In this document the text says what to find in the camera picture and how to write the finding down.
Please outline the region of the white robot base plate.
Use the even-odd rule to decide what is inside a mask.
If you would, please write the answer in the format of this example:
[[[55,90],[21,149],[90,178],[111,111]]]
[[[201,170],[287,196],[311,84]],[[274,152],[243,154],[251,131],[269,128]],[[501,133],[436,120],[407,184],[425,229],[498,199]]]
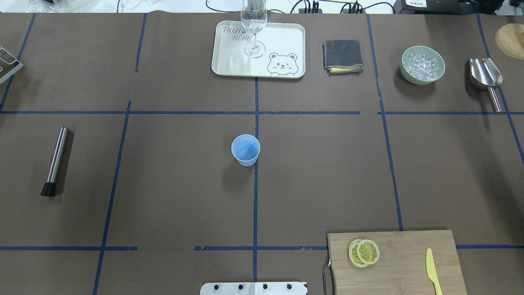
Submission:
[[[201,295],[307,295],[305,282],[208,282],[200,289]]]

